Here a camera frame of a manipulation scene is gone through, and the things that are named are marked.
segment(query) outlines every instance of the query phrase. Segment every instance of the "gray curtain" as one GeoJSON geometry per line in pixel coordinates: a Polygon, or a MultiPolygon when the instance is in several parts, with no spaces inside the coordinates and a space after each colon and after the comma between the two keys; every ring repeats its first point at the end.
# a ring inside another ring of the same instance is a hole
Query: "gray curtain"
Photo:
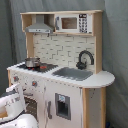
{"type": "Polygon", "coordinates": [[[104,10],[103,70],[113,73],[107,87],[107,121],[114,128],[128,128],[128,1],[127,0],[11,0],[17,62],[26,58],[21,12],[104,10]]]}
{"type": "Polygon", "coordinates": [[[13,64],[13,31],[9,1],[0,1],[0,95],[8,87],[7,67],[13,64]]]}

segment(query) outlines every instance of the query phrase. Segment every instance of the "knob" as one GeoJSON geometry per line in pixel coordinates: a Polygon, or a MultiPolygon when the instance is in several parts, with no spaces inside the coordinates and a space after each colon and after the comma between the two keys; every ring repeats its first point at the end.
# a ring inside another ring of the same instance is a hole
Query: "knob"
{"type": "Polygon", "coordinates": [[[36,81],[32,81],[32,86],[37,86],[37,82],[36,81]]]}
{"type": "Polygon", "coordinates": [[[14,76],[14,82],[17,82],[19,80],[18,76],[14,76]]]}

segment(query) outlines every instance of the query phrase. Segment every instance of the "wooden panel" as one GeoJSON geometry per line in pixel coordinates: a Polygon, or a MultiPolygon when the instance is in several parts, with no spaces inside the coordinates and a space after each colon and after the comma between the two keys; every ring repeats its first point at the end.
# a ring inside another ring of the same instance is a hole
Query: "wooden panel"
{"type": "Polygon", "coordinates": [[[83,128],[89,128],[89,89],[83,88],[83,128]]]}
{"type": "Polygon", "coordinates": [[[106,125],[106,87],[101,88],[101,128],[106,125]]]}
{"type": "Polygon", "coordinates": [[[44,22],[51,27],[55,27],[54,20],[54,14],[44,15],[44,22]]]}
{"type": "Polygon", "coordinates": [[[0,113],[0,118],[3,118],[3,117],[7,117],[7,112],[4,112],[4,113],[0,113]]]}
{"type": "Polygon", "coordinates": [[[9,87],[10,87],[11,86],[10,70],[8,70],[8,82],[9,82],[9,87]]]}
{"type": "Polygon", "coordinates": [[[68,33],[68,32],[53,32],[53,34],[62,34],[62,35],[81,35],[81,36],[92,36],[92,34],[89,33],[68,33]]]}
{"type": "Polygon", "coordinates": [[[102,13],[93,14],[93,35],[95,36],[95,74],[102,70],[102,13]]]}
{"type": "Polygon", "coordinates": [[[58,12],[26,12],[20,14],[64,14],[64,13],[72,13],[72,14],[80,14],[80,13],[97,13],[102,12],[102,10],[90,10],[90,11],[58,11],[58,12]]]}
{"type": "Polygon", "coordinates": [[[33,33],[26,32],[27,57],[34,57],[33,33]]]}
{"type": "Polygon", "coordinates": [[[25,28],[32,25],[32,16],[31,15],[21,15],[22,19],[22,31],[24,32],[25,28]]]}

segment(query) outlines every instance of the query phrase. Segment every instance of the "wooden countertop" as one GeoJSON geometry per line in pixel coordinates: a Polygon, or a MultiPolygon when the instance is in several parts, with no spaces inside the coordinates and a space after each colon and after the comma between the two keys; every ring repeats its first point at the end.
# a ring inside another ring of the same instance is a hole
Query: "wooden countertop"
{"type": "Polygon", "coordinates": [[[82,87],[82,88],[102,88],[102,87],[111,85],[115,80],[115,77],[113,74],[107,71],[100,71],[98,74],[93,74],[92,76],[88,77],[87,79],[83,81],[76,81],[76,80],[66,79],[66,78],[57,77],[57,76],[52,75],[54,71],[57,71],[63,68],[62,66],[54,68],[46,73],[39,73],[39,72],[33,72],[30,70],[24,70],[24,69],[17,68],[17,66],[21,64],[24,64],[24,62],[14,65],[12,67],[9,67],[7,68],[7,70],[14,70],[14,71],[28,73],[28,74],[32,74],[36,76],[41,76],[43,79],[51,79],[53,81],[60,81],[60,82],[64,82],[64,83],[76,86],[76,87],[82,87]]]}

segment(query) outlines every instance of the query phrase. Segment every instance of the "stovetop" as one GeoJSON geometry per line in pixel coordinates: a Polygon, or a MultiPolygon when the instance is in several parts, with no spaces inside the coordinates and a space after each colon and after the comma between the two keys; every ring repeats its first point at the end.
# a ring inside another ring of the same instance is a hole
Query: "stovetop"
{"type": "Polygon", "coordinates": [[[53,64],[47,64],[47,63],[41,63],[39,67],[35,67],[35,68],[29,68],[27,67],[25,64],[22,64],[20,66],[17,66],[18,68],[22,68],[25,70],[31,70],[34,72],[41,72],[41,73],[45,73],[55,67],[58,67],[58,65],[53,65],[53,64]]]}

